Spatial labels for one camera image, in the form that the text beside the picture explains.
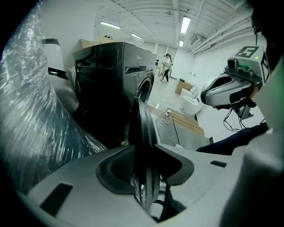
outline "electrical outlet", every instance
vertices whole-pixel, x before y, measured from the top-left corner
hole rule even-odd
[[[167,117],[170,113],[171,113],[171,111],[170,111],[170,110],[167,110],[167,111],[165,112],[165,116]]]

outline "white ceiling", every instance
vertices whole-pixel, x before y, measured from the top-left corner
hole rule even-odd
[[[195,49],[190,45],[195,35],[207,39],[240,15],[251,11],[245,0],[101,0],[99,2],[101,6],[96,12],[95,32],[123,40],[134,39],[131,33],[135,33],[144,41],[173,47],[178,47],[179,40],[184,40],[184,48],[189,51]],[[185,35],[180,33],[183,16],[191,18]],[[100,25],[101,21],[118,25],[121,30]],[[233,23],[229,28],[236,28],[239,24]],[[244,32],[244,29],[249,28],[242,26],[239,30],[235,29],[234,35],[237,35],[238,31]]]

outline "white toilet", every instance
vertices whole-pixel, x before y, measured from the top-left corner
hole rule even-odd
[[[194,116],[203,107],[203,103],[200,101],[200,97],[191,98],[183,96],[180,109],[182,112],[189,116]]]
[[[190,98],[196,98],[198,96],[198,87],[194,85],[190,91],[187,89],[182,88],[180,97],[183,98],[184,96],[190,97]]]

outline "cardboard box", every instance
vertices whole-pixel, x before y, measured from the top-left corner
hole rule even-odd
[[[187,89],[187,90],[190,91],[192,89],[192,87],[193,87],[193,85],[191,85],[190,83],[178,81],[175,93],[178,94],[178,95],[181,95],[182,89]]]

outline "washing machine door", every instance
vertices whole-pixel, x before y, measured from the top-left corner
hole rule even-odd
[[[154,83],[154,74],[150,73],[140,84],[135,96],[140,98],[143,102],[147,102]]]

